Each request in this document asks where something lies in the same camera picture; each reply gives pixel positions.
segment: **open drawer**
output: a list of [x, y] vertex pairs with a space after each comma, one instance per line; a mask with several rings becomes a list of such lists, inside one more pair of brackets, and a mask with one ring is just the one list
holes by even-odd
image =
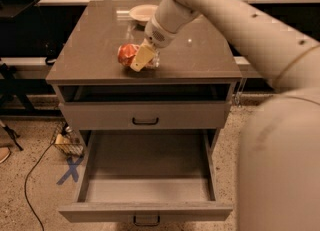
[[76, 202], [60, 207], [70, 222], [225, 220], [216, 201], [203, 130], [94, 131]]

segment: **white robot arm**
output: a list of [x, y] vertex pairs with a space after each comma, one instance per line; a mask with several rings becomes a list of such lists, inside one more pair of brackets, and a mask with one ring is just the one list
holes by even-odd
[[238, 230], [320, 227], [320, 45], [238, 0], [164, 0], [146, 44], [167, 47], [203, 14], [277, 91], [246, 124], [238, 170]]

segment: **cabinet top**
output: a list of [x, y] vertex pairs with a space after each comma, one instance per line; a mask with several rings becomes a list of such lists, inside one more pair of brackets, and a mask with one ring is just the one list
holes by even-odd
[[238, 80], [241, 73], [225, 38], [202, 16], [186, 25], [170, 46], [160, 49], [160, 66], [139, 73], [118, 63], [120, 45], [140, 44], [144, 31], [129, 16], [140, 4], [158, 0], [91, 2], [56, 63], [49, 84], [140, 84], [174, 79]]

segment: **plate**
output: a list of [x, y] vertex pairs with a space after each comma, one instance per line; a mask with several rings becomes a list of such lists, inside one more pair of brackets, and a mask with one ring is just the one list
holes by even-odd
[[157, 5], [151, 4], [138, 5], [130, 10], [129, 15], [136, 20], [139, 25], [145, 26], [157, 8]]

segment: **drawer cabinet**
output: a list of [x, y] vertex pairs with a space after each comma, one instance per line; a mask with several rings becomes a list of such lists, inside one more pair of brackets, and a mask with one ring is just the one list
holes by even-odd
[[[212, 153], [241, 73], [222, 35], [199, 17], [161, 49], [156, 70], [117, 61], [140, 44], [129, 10], [146, 0], [90, 3], [47, 82], [86, 145], [71, 222], [223, 221]], [[149, 4], [158, 4], [152, 0]]]
[[71, 222], [224, 220], [231, 205], [215, 201], [214, 170], [203, 130], [96, 131]]

